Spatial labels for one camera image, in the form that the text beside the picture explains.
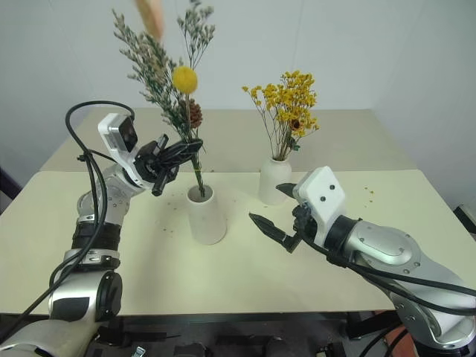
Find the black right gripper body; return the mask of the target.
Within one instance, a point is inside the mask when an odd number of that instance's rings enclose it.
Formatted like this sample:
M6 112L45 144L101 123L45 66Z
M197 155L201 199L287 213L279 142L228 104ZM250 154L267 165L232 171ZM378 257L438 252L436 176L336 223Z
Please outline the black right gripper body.
M292 215L295 218L293 230L300 239L314 239L317 233L317 223L312 217L312 211L307 205L298 205Z

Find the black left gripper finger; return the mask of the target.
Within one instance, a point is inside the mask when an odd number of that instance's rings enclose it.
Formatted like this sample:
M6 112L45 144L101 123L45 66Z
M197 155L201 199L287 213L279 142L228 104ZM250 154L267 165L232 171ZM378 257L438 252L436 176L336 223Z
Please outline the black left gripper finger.
M191 141L178 141L164 150L167 157L194 156L202 148L203 140L194 138Z
M191 160L198 151L199 149L196 147L177 147L170 149L167 153L167 165L180 166Z

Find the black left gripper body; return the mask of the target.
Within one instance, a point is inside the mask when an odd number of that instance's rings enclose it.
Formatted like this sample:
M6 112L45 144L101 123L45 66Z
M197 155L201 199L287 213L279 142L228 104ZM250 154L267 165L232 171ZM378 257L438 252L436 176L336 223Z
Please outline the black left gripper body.
M161 196L167 183L177 175L178 154L172 147L166 148L169 138L163 134L156 141L143 145L135 156L135 169L138 175L152 184L152 195Z

